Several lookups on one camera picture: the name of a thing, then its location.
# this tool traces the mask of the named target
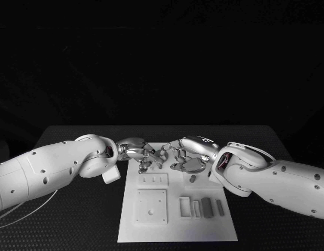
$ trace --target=black background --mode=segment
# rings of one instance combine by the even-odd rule
[[[0,2],[10,157],[53,124],[266,124],[324,168],[324,1]]]

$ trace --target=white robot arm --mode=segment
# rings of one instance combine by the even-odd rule
[[[0,163],[0,210],[56,191],[76,174],[84,178],[102,175],[108,184],[120,178],[115,161],[131,158],[140,162],[140,169],[163,163],[140,138],[114,143],[108,138],[88,134],[75,141],[33,149]]]
[[[188,136],[169,142],[162,147],[172,149],[179,162],[170,169],[198,173],[205,163],[212,164],[209,181],[224,185],[225,189],[241,197],[254,192],[264,201],[290,211],[324,219],[324,169],[289,161],[271,162],[243,144],[230,142],[219,147],[211,140],[199,136]],[[185,152],[201,154],[191,159]]]

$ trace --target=table surface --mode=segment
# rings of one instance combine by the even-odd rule
[[[292,161],[269,126],[263,125],[78,125],[50,126],[34,148],[81,135],[97,134],[112,141],[140,137],[169,142],[188,135],[204,136],[218,145],[234,141],[263,149],[276,159]],[[0,250],[324,250],[324,220],[266,203],[251,193],[238,197],[225,190],[237,242],[117,243],[127,162],[117,164],[121,178],[105,185],[102,178],[75,177],[43,208],[16,224],[0,229]],[[27,201],[0,226],[24,216],[47,199]]]

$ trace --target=number label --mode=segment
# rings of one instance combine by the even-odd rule
[[[208,140],[206,138],[204,138],[201,136],[196,136],[196,137],[202,138],[202,141],[206,142],[206,143],[212,142],[211,140]]]

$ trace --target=table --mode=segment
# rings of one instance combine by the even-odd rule
[[[276,159],[292,157],[269,126],[263,125],[78,125],[46,128],[34,145],[42,147],[81,135],[98,134],[114,141],[140,137],[169,142],[186,135],[228,141],[263,149]],[[127,162],[117,164],[121,178],[105,185],[101,177],[75,177],[59,189],[45,207],[14,225],[0,229],[0,250],[324,250],[324,220],[266,203],[251,193],[238,197],[225,190],[237,242],[117,243]],[[49,195],[27,201],[0,220],[0,226],[26,215]]]

